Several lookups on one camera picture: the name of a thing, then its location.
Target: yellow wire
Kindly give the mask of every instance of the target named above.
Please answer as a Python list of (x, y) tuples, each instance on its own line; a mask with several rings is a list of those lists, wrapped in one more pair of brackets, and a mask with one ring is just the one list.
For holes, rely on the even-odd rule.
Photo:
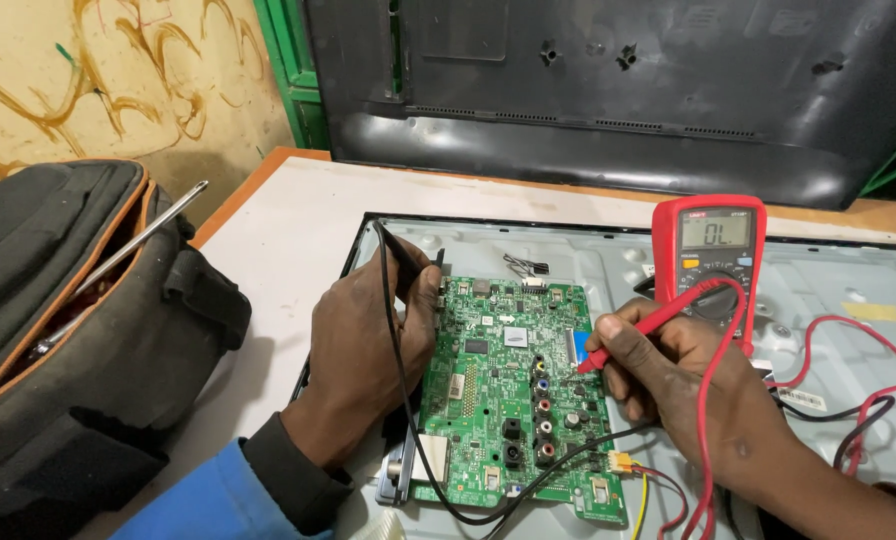
[[(639, 467), (642, 466), (641, 463), (635, 460), (631, 460), (631, 462)], [(645, 521), (645, 509), (647, 508), (647, 474), (642, 472), (641, 479), (643, 482), (641, 484), (641, 511), (638, 512), (638, 521), (635, 521), (634, 523), (634, 533), (631, 534), (631, 540), (638, 540), (638, 534), (641, 532), (641, 523)]]

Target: wire connector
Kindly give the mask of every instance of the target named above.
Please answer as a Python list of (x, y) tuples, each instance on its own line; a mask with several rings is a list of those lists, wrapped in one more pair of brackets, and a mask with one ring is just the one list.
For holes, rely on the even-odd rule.
[(631, 456), (626, 451), (610, 449), (608, 451), (608, 471), (621, 475), (631, 472)]

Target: blue sleeve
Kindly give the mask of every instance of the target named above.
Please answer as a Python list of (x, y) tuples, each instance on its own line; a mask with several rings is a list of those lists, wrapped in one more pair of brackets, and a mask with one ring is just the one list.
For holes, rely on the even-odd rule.
[(264, 489), (238, 441), (188, 474), (112, 536), (160, 538), (327, 540), (334, 532), (300, 534)]

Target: multimeter display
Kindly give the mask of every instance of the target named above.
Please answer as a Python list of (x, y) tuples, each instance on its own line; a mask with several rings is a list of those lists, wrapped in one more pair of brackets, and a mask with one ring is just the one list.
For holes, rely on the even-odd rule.
[(750, 240), (749, 212), (735, 211), (728, 216), (690, 217), (681, 222), (681, 248), (738, 248), (747, 247)]

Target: wall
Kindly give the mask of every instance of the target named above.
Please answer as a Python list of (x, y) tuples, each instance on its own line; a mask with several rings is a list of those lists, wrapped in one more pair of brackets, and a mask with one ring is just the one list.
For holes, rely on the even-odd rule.
[(0, 179), (139, 158), (202, 222), (293, 146), (251, 0), (0, 0)]

